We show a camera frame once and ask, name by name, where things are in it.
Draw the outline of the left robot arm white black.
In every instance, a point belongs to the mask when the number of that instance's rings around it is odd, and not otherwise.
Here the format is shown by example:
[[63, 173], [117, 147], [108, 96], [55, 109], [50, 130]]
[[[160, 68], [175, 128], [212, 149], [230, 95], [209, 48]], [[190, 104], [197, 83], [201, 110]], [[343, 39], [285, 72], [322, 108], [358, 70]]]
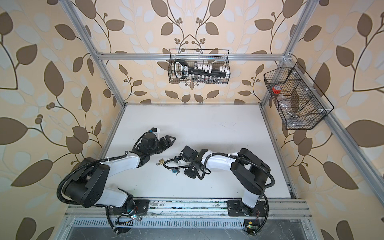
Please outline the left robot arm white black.
[[112, 221], [110, 210], [116, 209], [120, 216], [133, 221], [137, 218], [139, 207], [129, 192], [108, 188], [108, 178], [144, 166], [151, 156], [163, 153], [175, 141], [176, 138], [169, 135], [159, 138], [158, 129], [152, 128], [139, 137], [131, 151], [121, 156], [100, 160], [86, 158], [61, 180], [56, 192], [57, 198], [68, 205], [104, 208], [109, 226], [116, 235], [122, 234], [123, 229]]

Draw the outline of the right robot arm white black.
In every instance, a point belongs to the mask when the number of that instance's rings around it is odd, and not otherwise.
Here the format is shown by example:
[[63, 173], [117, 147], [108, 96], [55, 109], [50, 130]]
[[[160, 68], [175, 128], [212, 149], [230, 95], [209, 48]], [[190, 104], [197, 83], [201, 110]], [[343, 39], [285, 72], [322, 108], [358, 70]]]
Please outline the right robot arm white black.
[[178, 156], [163, 163], [168, 170], [184, 170], [191, 179], [203, 180], [212, 170], [230, 171], [245, 191], [241, 201], [227, 201], [228, 215], [255, 217], [245, 224], [247, 235], [255, 236], [265, 226], [269, 216], [269, 200], [266, 189], [276, 183], [271, 168], [250, 150], [242, 148], [234, 154], [225, 154], [202, 149], [199, 152], [189, 146]]

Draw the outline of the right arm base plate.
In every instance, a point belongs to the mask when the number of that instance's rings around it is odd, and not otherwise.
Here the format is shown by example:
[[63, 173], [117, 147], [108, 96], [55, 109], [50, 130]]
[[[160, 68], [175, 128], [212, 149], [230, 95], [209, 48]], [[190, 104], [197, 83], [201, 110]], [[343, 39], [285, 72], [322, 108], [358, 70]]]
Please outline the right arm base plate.
[[228, 215], [230, 217], [265, 217], [269, 208], [265, 201], [258, 201], [254, 208], [250, 208], [240, 200], [227, 201]]

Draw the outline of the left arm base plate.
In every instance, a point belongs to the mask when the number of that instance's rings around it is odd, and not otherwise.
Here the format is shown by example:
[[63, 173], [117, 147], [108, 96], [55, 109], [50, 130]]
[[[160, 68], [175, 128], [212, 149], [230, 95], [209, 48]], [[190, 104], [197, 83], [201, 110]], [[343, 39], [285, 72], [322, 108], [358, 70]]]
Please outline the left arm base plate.
[[113, 216], [146, 215], [149, 210], [150, 200], [133, 199], [128, 200], [122, 207], [108, 207], [109, 213]]

